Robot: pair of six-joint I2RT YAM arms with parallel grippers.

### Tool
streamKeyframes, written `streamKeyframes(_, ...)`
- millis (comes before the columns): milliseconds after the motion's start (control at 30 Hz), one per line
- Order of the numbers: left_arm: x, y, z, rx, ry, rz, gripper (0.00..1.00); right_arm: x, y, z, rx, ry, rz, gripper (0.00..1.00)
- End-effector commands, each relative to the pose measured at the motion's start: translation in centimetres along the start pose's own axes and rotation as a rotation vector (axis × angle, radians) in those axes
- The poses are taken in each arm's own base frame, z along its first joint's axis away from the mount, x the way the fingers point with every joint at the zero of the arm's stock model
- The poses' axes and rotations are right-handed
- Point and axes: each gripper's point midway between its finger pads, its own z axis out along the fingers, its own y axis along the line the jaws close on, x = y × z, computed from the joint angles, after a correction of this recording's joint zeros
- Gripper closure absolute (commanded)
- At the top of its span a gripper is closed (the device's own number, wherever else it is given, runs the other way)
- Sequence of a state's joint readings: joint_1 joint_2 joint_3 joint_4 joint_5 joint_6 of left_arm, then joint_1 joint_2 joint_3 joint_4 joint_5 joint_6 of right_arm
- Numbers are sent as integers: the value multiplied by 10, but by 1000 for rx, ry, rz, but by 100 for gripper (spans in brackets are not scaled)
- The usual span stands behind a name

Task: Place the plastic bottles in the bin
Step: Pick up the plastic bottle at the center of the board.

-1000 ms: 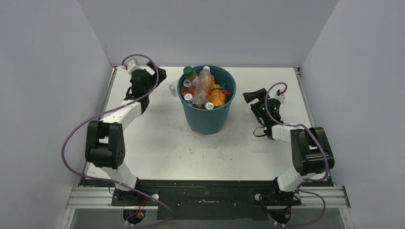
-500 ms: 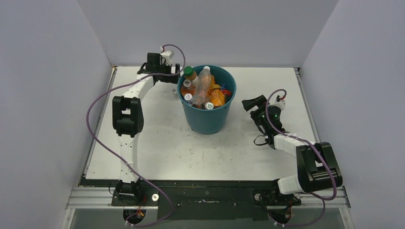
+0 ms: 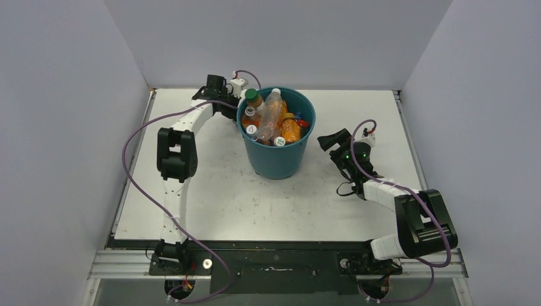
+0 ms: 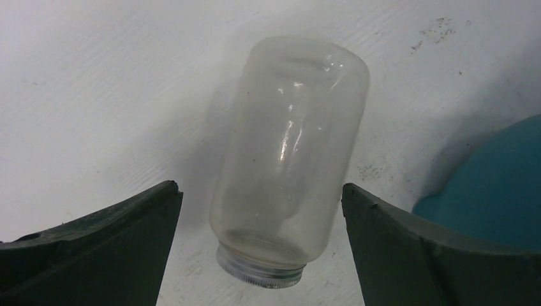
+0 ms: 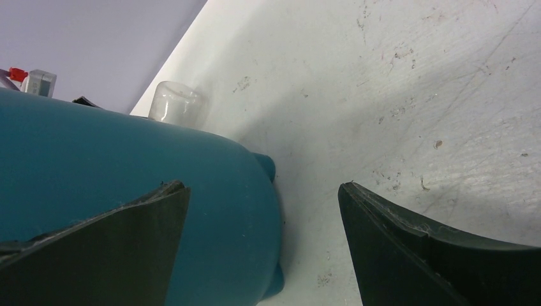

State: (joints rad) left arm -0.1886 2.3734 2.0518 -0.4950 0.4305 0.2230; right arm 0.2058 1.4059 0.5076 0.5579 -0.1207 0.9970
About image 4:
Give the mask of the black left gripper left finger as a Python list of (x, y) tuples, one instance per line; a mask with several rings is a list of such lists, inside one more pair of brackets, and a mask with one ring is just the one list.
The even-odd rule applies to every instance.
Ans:
[(183, 194), (167, 180), (1, 244), (2, 305), (155, 305)]

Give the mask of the teal plastic bin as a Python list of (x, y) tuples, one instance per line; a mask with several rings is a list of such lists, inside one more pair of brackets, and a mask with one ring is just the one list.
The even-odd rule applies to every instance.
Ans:
[(540, 116), (491, 137), (413, 214), (462, 235), (540, 250)]

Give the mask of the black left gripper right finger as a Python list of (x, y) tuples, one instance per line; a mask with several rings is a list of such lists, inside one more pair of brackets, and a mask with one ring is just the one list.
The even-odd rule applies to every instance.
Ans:
[(539, 305), (540, 253), (456, 233), (359, 186), (341, 205), (366, 305)]

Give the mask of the clear bottle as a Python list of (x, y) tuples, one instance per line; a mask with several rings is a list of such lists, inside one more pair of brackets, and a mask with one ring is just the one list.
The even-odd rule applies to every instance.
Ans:
[(223, 270), (281, 289), (328, 245), (370, 76), (353, 52), (308, 38), (251, 49), (209, 212)]

